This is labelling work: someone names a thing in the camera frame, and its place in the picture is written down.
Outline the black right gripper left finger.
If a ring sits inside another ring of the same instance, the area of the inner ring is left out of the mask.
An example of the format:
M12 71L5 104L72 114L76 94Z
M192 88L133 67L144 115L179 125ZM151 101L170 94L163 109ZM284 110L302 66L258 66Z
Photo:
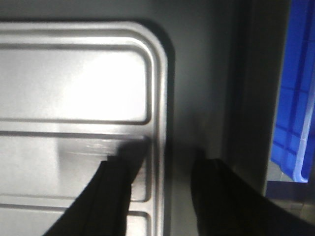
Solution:
M96 173L46 236L124 236L131 186L149 151L149 141L122 144Z

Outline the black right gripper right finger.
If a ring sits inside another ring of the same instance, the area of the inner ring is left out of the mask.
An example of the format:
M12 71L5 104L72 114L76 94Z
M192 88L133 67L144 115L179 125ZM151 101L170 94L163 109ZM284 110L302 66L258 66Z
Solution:
M261 196L222 160L197 149L191 197L200 236L313 236L314 225Z

